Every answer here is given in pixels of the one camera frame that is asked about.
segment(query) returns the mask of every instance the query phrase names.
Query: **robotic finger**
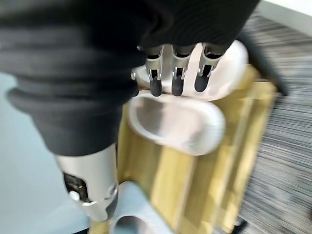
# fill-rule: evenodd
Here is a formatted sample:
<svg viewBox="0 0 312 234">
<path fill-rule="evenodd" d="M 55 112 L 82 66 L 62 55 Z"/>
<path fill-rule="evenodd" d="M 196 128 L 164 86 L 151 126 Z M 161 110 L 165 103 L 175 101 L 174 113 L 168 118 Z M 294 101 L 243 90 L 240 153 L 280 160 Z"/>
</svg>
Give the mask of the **robotic finger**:
<svg viewBox="0 0 312 234">
<path fill-rule="evenodd" d="M 146 69 L 150 79 L 150 89 L 153 96 L 158 97 L 162 93 L 161 73 L 162 73 L 162 52 L 163 46 L 152 48 L 139 47 L 147 54 Z"/>
<path fill-rule="evenodd" d="M 174 96 L 180 96 L 183 93 L 184 77 L 194 47 L 194 45 L 173 46 L 171 92 Z"/>
<path fill-rule="evenodd" d="M 203 43 L 198 73 L 195 79 L 195 90 L 203 92 L 208 85 L 211 72 L 216 68 L 225 50 Z"/>
<path fill-rule="evenodd" d="M 136 75 L 136 72 L 135 72 L 134 70 L 132 70 L 130 76 L 131 76 L 131 80 L 136 84 L 136 90 L 135 90 L 135 92 L 133 93 L 133 96 L 135 97 L 135 96 L 138 95 L 138 92 L 139 92 L 139 90 L 138 90 L 138 84 L 137 84 L 137 75 Z"/>
</svg>

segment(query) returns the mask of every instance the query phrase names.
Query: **white slide sandal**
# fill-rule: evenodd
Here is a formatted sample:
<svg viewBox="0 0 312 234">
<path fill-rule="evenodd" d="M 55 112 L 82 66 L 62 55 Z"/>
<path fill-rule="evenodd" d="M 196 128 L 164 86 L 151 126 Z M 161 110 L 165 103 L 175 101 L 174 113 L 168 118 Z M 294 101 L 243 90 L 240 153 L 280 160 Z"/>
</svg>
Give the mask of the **white slide sandal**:
<svg viewBox="0 0 312 234">
<path fill-rule="evenodd" d="M 224 98 L 229 95 L 240 83 L 248 63 L 248 53 L 245 46 L 235 40 L 220 59 L 217 67 L 212 71 L 206 90 L 199 93 L 194 88 L 198 72 L 199 59 L 202 52 L 201 43 L 194 48 L 188 70 L 184 79 L 182 96 L 212 101 Z M 145 66 L 134 70 L 137 82 L 140 86 L 149 88 L 150 81 Z M 161 75 L 162 90 L 171 93 L 172 85 L 172 47 L 164 46 L 163 68 Z"/>
<path fill-rule="evenodd" d="M 187 97 L 140 91 L 129 101 L 128 122 L 139 135 L 184 153 L 205 155 L 217 148 L 225 118 L 217 106 Z"/>
<path fill-rule="evenodd" d="M 119 186 L 118 204 L 109 234 L 174 234 L 140 187 L 131 181 Z"/>
</svg>

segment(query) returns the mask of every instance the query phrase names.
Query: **gray carpet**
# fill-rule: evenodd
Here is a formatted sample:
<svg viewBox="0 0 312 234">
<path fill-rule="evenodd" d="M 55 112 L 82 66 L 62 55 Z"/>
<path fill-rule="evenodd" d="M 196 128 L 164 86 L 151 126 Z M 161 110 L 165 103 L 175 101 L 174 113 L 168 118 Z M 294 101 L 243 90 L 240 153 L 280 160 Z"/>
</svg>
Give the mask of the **gray carpet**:
<svg viewBox="0 0 312 234">
<path fill-rule="evenodd" d="M 312 38 L 255 13 L 246 29 L 283 75 L 240 216 L 245 234 L 312 234 Z"/>
</svg>

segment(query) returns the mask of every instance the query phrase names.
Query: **black sleeve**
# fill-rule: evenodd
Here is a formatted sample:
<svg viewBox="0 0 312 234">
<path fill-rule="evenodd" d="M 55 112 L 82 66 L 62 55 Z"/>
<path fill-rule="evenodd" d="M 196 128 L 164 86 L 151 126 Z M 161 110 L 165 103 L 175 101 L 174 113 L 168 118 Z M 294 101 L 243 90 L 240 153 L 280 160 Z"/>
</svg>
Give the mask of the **black sleeve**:
<svg viewBox="0 0 312 234">
<path fill-rule="evenodd" d="M 116 142 L 145 62 L 137 45 L 227 48 L 259 0 L 10 0 L 0 3 L 0 71 L 48 149 L 79 156 Z"/>
</svg>

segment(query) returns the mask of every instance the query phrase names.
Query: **wooden shelf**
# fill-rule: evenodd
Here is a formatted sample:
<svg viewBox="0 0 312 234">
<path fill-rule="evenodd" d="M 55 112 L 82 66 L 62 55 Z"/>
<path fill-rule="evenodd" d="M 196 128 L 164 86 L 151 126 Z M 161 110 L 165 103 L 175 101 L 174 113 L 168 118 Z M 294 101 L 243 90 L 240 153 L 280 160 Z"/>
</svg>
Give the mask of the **wooden shelf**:
<svg viewBox="0 0 312 234">
<path fill-rule="evenodd" d="M 155 145 L 135 134 L 124 118 L 118 144 L 118 179 L 135 181 L 177 234 L 211 234 L 216 226 L 230 233 L 268 119 L 275 88 L 255 82 L 248 66 L 239 87 L 214 101 L 227 120 L 214 152 L 190 156 Z M 104 234 L 106 224 L 91 234 Z"/>
</svg>

